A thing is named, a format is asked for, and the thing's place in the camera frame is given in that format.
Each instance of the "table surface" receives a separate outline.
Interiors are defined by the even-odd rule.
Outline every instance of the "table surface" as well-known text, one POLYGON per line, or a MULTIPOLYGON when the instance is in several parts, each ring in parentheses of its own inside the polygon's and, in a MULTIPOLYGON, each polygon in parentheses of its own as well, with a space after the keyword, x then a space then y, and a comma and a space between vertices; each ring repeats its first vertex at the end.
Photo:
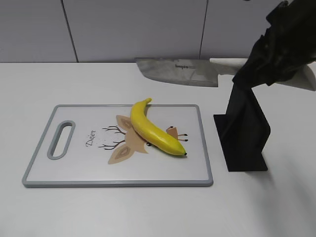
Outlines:
MULTIPOLYGON (((310 67, 316 72, 316 63, 310 67)), ((271 126, 268 172, 229 173, 213 114, 218 88, 149 80, 133 63, 0 64, 1 237, 314 237, 316 93, 258 86, 271 126), (207 188, 27 189, 21 179, 57 104, 198 104, 214 184, 207 188)))

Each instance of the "banana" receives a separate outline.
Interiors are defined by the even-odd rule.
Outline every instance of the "banana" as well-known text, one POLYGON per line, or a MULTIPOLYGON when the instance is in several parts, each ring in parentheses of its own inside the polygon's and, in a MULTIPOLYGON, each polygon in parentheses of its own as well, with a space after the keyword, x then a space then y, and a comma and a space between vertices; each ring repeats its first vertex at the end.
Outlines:
POLYGON ((144 111, 146 105, 151 102, 151 100, 151 98, 148 98, 133 105, 130 120, 134 130, 146 141, 152 143, 164 152, 176 156, 185 156, 187 153, 177 139, 156 127, 146 118, 144 111))

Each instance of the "cutting board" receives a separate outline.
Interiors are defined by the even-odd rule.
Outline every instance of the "cutting board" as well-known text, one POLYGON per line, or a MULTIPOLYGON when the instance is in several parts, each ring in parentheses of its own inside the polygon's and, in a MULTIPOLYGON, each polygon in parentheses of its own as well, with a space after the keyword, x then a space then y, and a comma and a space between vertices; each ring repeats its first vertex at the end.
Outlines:
POLYGON ((148 144, 130 123, 132 105, 58 105, 22 183, 26 187, 210 186, 213 183, 197 105, 150 105, 147 118, 187 151, 171 156, 148 144), (70 127, 62 153, 60 134, 70 127))

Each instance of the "knife blade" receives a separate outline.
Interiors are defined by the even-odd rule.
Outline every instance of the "knife blade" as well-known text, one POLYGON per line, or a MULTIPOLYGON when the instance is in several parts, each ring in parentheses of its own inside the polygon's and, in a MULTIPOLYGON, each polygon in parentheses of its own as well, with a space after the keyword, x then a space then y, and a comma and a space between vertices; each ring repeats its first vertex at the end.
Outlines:
POLYGON ((141 73, 152 80, 191 86, 218 87, 218 72, 209 60, 135 58, 141 73))

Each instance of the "black holder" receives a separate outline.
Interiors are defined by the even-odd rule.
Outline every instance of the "black holder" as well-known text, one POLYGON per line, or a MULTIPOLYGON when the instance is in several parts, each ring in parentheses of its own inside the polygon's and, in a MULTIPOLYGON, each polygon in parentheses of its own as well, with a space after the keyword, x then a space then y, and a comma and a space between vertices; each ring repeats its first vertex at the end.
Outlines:
POLYGON ((225 115, 214 115, 228 171, 267 171, 262 149, 270 126, 251 89, 235 84, 225 115))

